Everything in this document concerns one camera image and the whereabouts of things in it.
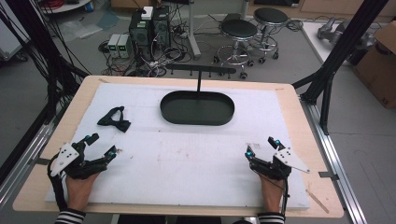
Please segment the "black oval tray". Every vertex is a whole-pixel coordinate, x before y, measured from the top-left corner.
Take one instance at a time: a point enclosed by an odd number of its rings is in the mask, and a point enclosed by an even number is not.
[[[235,106],[227,95],[212,91],[172,91],[161,100],[163,118],[175,124],[223,125]]]

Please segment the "tabletop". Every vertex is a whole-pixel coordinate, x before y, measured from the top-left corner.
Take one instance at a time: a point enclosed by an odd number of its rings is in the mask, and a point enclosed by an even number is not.
[[[88,109],[97,88],[102,83],[194,87],[197,81],[194,79],[177,78],[86,77],[40,155],[40,158],[52,158],[65,142],[72,140],[77,126]],[[310,207],[305,210],[288,210],[286,215],[288,217],[341,217],[344,214],[332,181],[330,178],[321,178],[318,174],[318,172],[327,171],[327,168],[320,155],[318,145],[305,117],[298,96],[290,84],[202,80],[202,86],[208,88],[273,91],[279,101],[293,149],[302,157],[305,164],[311,170],[310,174],[302,173]],[[49,189],[50,181],[47,177],[47,167],[40,164],[35,165],[14,201],[13,208],[17,211],[58,211],[56,203],[45,201]],[[193,205],[90,203],[86,212],[252,217],[258,212],[261,212],[261,209],[231,206],[206,207]]]

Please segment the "cardboard box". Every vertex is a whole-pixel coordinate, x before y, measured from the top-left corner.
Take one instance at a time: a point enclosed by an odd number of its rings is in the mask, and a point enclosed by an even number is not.
[[[375,38],[354,72],[385,108],[396,108],[396,21],[378,30]]]
[[[155,6],[157,6],[156,0],[111,0],[111,7],[116,8],[143,8]]]

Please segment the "human hand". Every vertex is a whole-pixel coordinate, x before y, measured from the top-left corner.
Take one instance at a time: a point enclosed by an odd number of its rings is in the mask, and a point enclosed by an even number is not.
[[[260,175],[262,182],[262,198],[266,212],[279,212],[280,200],[283,195],[284,181],[271,179],[266,175]]]
[[[69,197],[68,208],[81,212],[85,210],[91,195],[93,182],[99,174],[91,175],[86,179],[73,179],[70,176],[66,178],[67,194]]]

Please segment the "chair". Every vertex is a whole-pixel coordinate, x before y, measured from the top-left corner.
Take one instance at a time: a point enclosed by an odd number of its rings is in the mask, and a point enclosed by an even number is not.
[[[233,40],[232,45],[222,46],[214,56],[214,63],[221,62],[229,65],[241,65],[242,72],[240,77],[246,79],[248,74],[245,72],[244,64],[253,66],[254,62],[250,59],[248,52],[239,46],[240,42],[249,41],[257,34],[255,25],[243,20],[227,20],[221,24],[221,33]]]
[[[288,16],[278,9],[262,7],[254,11],[253,18],[262,25],[262,31],[250,42],[253,48],[264,51],[264,56],[259,58],[259,63],[264,63],[267,52],[272,50],[274,51],[273,59],[278,59],[279,47],[271,35],[277,33],[277,28],[285,25]]]

